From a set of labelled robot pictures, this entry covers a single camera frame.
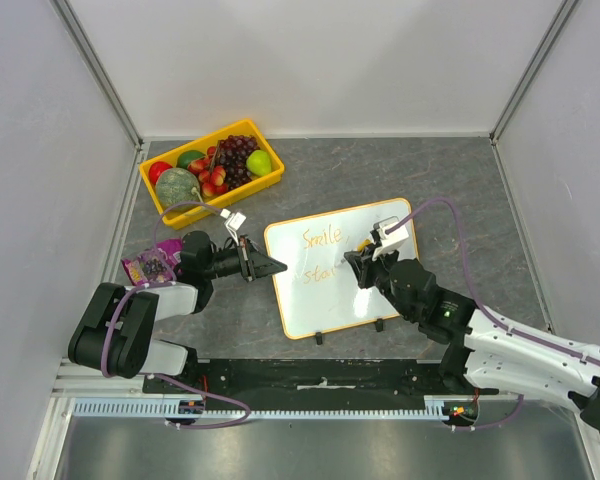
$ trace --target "fruit basket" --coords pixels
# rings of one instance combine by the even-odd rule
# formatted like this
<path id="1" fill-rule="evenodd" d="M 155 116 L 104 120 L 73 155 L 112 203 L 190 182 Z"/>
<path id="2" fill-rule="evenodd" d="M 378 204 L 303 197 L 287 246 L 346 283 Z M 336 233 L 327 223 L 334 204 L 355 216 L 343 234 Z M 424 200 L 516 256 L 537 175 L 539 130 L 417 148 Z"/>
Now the fruit basket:
<path id="1" fill-rule="evenodd" d="M 215 197 L 211 197 L 210 199 L 205 199 L 204 201 L 209 205 L 213 205 L 214 207 L 224 208 L 227 207 L 243 198 L 248 197 L 249 195 L 253 195 L 260 190 L 263 190 L 267 187 L 270 187 L 274 183 L 280 181 L 282 174 L 284 173 L 284 164 L 280 161 L 276 153 L 271 148 L 271 145 L 265 140 L 260 133 L 260 130 L 255 126 L 255 124 L 250 119 L 240 120 L 232 125 L 224 127 L 210 135 L 205 137 L 201 137 L 193 142 L 189 142 L 181 147 L 178 147 L 174 150 L 171 150 L 167 153 L 163 153 L 151 160 L 147 160 L 146 162 L 141 163 L 138 168 L 140 169 L 140 175 L 142 176 L 142 180 L 144 184 L 147 186 L 149 190 L 149 194 L 153 200 L 153 203 L 156 206 L 156 209 L 160 214 L 162 214 L 165 208 L 162 207 L 160 201 L 158 200 L 158 195 L 156 193 L 155 186 L 149 180 L 149 170 L 151 166 L 156 162 L 166 162 L 172 167 L 175 167 L 178 162 L 178 157 L 189 150 L 197 150 L 200 152 L 206 152 L 209 147 L 215 147 L 218 145 L 220 140 L 226 140 L 229 136 L 232 135 L 234 137 L 237 136 L 245 136 L 245 137 L 255 137 L 255 141 L 257 142 L 257 148 L 260 150 L 264 150 L 269 154 L 271 158 L 271 173 L 263 175 L 261 177 L 252 178 L 248 183 L 237 186 L 237 184 L 233 183 L 234 188 L 227 193 L 222 195 L 218 195 Z M 206 217 L 211 212 L 202 207 L 193 207 L 190 210 L 184 212 L 169 212 L 163 218 L 162 221 L 165 225 L 172 227 L 176 230 L 186 227 L 187 225 L 200 220 L 201 218 Z"/>

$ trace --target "purple snack bag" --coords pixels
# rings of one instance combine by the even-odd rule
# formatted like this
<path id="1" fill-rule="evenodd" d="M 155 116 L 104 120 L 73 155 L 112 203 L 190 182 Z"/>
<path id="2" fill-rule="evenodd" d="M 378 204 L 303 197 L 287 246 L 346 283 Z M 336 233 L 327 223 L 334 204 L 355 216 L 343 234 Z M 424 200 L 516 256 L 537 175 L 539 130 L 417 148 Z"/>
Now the purple snack bag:
<path id="1" fill-rule="evenodd" d="M 171 268 L 180 263 L 181 251 L 182 240 L 180 238 L 170 238 L 158 243 L 158 252 Z M 127 276 L 133 285 L 174 280 L 160 262 L 160 258 L 158 258 L 153 248 L 145 250 L 136 255 L 135 258 L 123 258 L 122 268 L 127 272 Z"/>

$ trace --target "purple cable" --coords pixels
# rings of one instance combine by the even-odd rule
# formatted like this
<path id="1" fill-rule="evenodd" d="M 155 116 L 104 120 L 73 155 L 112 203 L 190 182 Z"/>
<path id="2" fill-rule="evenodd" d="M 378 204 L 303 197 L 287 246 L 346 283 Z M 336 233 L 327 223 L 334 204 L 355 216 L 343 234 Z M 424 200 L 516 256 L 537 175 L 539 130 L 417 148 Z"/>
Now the purple cable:
<path id="1" fill-rule="evenodd" d="M 464 233 L 464 225 L 462 223 L 462 218 L 460 217 L 460 211 L 453 200 L 446 197 L 435 197 L 430 200 L 427 200 L 418 208 L 416 208 L 413 212 L 407 215 L 405 218 L 400 220 L 396 225 L 387 229 L 387 234 L 395 232 L 398 228 L 405 225 L 411 219 L 413 219 L 416 215 L 419 215 L 423 210 L 426 210 L 431 205 L 436 203 L 444 203 L 451 209 L 451 213 L 453 214 L 453 220 L 456 224 L 456 229 L 458 230 L 458 242 L 460 244 L 460 255 L 462 256 L 462 271 L 464 273 L 464 279 L 467 283 L 467 288 L 469 289 L 469 293 L 473 297 L 473 301 L 476 302 L 476 305 L 480 309 L 484 315 L 491 320 L 491 322 L 497 327 L 502 328 L 505 332 L 508 332 L 511 335 L 517 335 L 519 337 L 525 338 L 531 342 L 537 343 L 538 345 L 542 345 L 547 348 L 551 348 L 552 350 L 564 353 L 571 357 L 579 358 L 582 361 L 590 362 L 597 367 L 600 367 L 600 360 L 597 358 L 593 358 L 589 355 L 583 354 L 582 352 L 578 352 L 577 350 L 573 350 L 571 348 L 564 347 L 562 345 L 557 345 L 549 340 L 545 340 L 544 338 L 536 337 L 530 333 L 522 332 L 517 330 L 516 328 L 510 328 L 506 323 L 502 322 L 498 318 L 496 318 L 486 307 L 486 305 L 480 299 L 476 287 L 473 283 L 473 279 L 471 278 L 471 274 L 469 271 L 469 254 L 467 253 L 467 245 L 465 242 L 465 233 Z"/>
<path id="2" fill-rule="evenodd" d="M 162 255 L 160 255 L 160 251 L 158 250 L 158 245 L 156 242 L 156 233 L 158 231 L 158 226 L 160 225 L 160 221 L 167 213 L 171 212 L 175 208 L 184 207 L 185 205 L 195 205 L 198 207 L 204 207 L 207 210 L 211 210 L 213 213 L 215 213 L 217 215 L 219 215 L 220 212 L 222 212 L 221 209 L 213 207 L 211 205 L 207 205 L 206 203 L 202 203 L 202 202 L 180 202 L 180 203 L 176 203 L 175 205 L 170 206 L 164 212 L 162 212 L 162 214 L 158 218 L 158 221 L 156 222 L 155 227 L 153 228 L 153 249 L 155 250 L 156 255 L 158 256 L 160 263 L 162 263 L 162 265 L 171 274 L 171 278 L 173 280 L 176 279 L 176 274 L 174 273 L 171 266 L 167 263 L 167 261 L 162 258 Z M 113 339 L 113 332 L 115 332 L 115 330 L 116 330 L 116 323 L 118 322 L 118 319 L 120 318 L 120 315 L 122 314 L 122 309 L 127 304 L 129 299 L 135 293 L 139 292 L 140 290 L 145 290 L 147 288 L 162 288 L 162 287 L 168 287 L 171 285 L 173 285 L 173 282 L 145 283 L 143 285 L 138 285 L 136 287 L 133 287 L 131 290 L 128 290 L 124 294 L 124 296 L 120 299 L 120 302 L 118 302 L 118 305 L 116 306 L 116 309 L 114 310 L 113 315 L 111 316 L 111 320 L 109 321 L 109 328 L 107 329 L 107 335 L 104 338 L 104 344 L 102 346 L 102 356 L 100 357 L 100 371 L 102 372 L 102 375 L 104 375 L 107 378 L 110 378 L 113 376 L 113 375 L 109 374 L 109 370 L 107 369 L 107 362 L 109 360 L 109 350 L 111 349 L 111 340 Z"/>
<path id="3" fill-rule="evenodd" d="M 244 423 L 247 420 L 247 418 L 249 418 L 249 415 L 251 415 L 251 408 L 249 408 L 249 405 L 241 402 L 240 400 L 236 400 L 235 398 L 224 397 L 222 395 L 217 395 L 215 393 L 204 392 L 202 390 L 198 390 L 197 388 L 193 388 L 189 385 L 179 382 L 175 378 L 171 378 L 167 375 L 163 375 L 162 373 L 154 373 L 153 375 L 156 378 L 159 378 L 160 380 L 169 382 L 171 385 L 174 385 L 174 386 L 181 388 L 183 390 L 186 390 L 188 392 L 195 393 L 197 395 L 202 395 L 204 397 L 215 398 L 216 400 L 220 400 L 221 402 L 231 403 L 231 404 L 233 404 L 237 407 L 240 407 L 244 410 L 244 415 L 241 416 L 240 418 L 236 418 L 234 420 L 229 420 L 227 422 L 222 422 L 222 423 L 212 423 L 211 425 L 180 425 L 178 427 L 178 424 L 167 421 L 169 423 L 169 425 L 171 425 L 173 427 L 178 427 L 178 428 L 186 429 L 186 430 L 213 430 L 216 428 L 232 427 L 234 425 Z"/>
<path id="4" fill-rule="evenodd" d="M 515 408 L 511 411 L 509 415 L 504 417 L 502 420 L 498 420 L 497 422 L 485 423 L 484 425 L 478 425 L 477 427 L 456 427 L 453 429 L 454 432 L 475 432 L 476 430 L 487 430 L 489 428 L 500 427 L 505 423 L 510 422 L 514 418 L 516 418 L 520 414 L 520 410 L 522 410 L 522 404 L 524 403 L 524 395 L 518 395 L 518 403 L 516 403 Z"/>

